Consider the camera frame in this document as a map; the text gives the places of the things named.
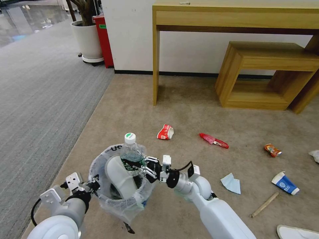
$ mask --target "litter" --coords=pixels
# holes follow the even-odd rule
[[[171,139],[174,134],[174,129],[168,124],[164,124],[163,128],[157,134],[158,139]]]
[[[239,179],[235,179],[233,173],[228,174],[227,176],[223,177],[221,180],[222,184],[226,189],[233,193],[241,194],[240,193],[240,181]]]
[[[272,183],[276,184],[278,187],[280,187],[285,192],[295,195],[297,192],[300,191],[299,188],[297,188],[296,185],[294,185],[289,178],[284,174],[285,171],[282,171],[278,173],[273,179]]]
[[[311,151],[308,154],[311,155],[317,163],[319,163],[319,150]]]
[[[279,149],[275,148],[275,146],[273,146],[272,144],[266,144],[264,149],[268,151],[272,157],[277,157],[281,155],[282,153]]]
[[[277,196],[279,195],[278,192],[274,193],[267,201],[265,201],[253,214],[251,217],[257,216],[262,210],[264,210]]]
[[[213,136],[210,136],[209,134],[200,133],[199,136],[202,139],[206,140],[209,144],[215,144],[223,148],[229,148],[228,144],[226,144],[224,141],[216,139]]]
[[[285,225],[278,225],[277,234],[280,239],[319,239],[318,232]]]

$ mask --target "white shoe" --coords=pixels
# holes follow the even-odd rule
[[[318,232],[285,225],[278,225],[277,233],[280,239],[319,239]]]

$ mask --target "plastic water bottle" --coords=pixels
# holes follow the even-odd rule
[[[134,177],[140,174],[139,168],[144,161],[144,150],[136,143],[136,135],[133,133],[125,134],[124,141],[120,157],[129,175]]]

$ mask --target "trash bag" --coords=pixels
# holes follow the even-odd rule
[[[99,200],[100,207],[130,225],[137,214],[144,210],[146,202],[156,183],[151,184],[147,179],[136,176],[134,177],[134,180],[137,182],[136,185],[138,189],[132,197],[128,199],[119,199],[119,194],[106,176],[104,167],[108,160],[120,155],[122,145],[123,144],[115,144],[109,146],[93,160],[89,170],[89,180],[95,175],[99,175],[99,184],[101,188],[96,192],[95,196]]]

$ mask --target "white wall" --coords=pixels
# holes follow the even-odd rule
[[[154,2],[102,0],[116,70],[153,70]],[[310,38],[296,35],[161,32],[159,70],[218,73],[230,40],[295,42],[306,46]],[[243,70],[241,73],[271,74],[272,71]]]

